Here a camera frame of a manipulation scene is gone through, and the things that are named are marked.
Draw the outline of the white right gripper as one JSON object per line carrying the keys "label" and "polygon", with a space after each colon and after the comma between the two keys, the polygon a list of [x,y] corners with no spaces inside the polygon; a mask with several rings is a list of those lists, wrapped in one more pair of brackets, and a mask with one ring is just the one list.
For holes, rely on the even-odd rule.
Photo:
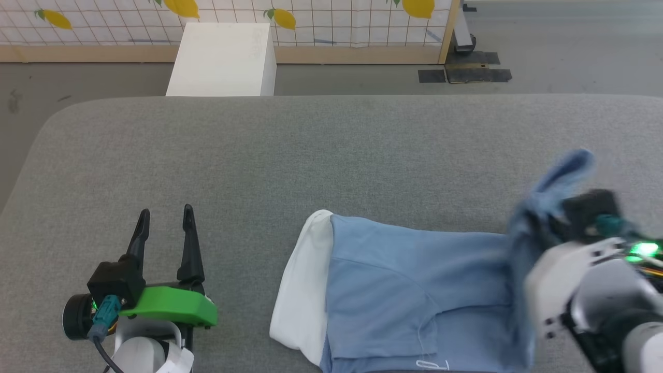
{"label": "white right gripper", "polygon": [[556,335],[564,314],[578,333],[598,333],[608,319],[629,309],[661,314],[660,293],[625,260],[623,244],[620,238],[571,241],[544,252],[524,283],[538,338]]}

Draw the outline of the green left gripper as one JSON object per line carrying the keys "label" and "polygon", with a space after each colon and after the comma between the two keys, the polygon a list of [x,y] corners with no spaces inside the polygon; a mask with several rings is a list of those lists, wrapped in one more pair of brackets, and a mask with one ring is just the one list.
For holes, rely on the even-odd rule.
{"label": "green left gripper", "polygon": [[[145,208],[140,212],[126,250],[126,255],[135,260],[138,271],[143,270],[150,222],[151,213]],[[202,284],[205,281],[204,266],[196,219],[189,204],[184,206],[182,228],[185,234],[184,248],[176,279],[180,283]],[[130,303],[127,297],[119,294],[99,297],[78,294],[72,296],[64,307],[62,327],[70,340],[97,338],[102,341],[111,332],[118,331],[122,317],[142,317],[189,327],[211,328],[218,323],[218,308],[200,292],[173,286],[148,286],[136,303]]]}

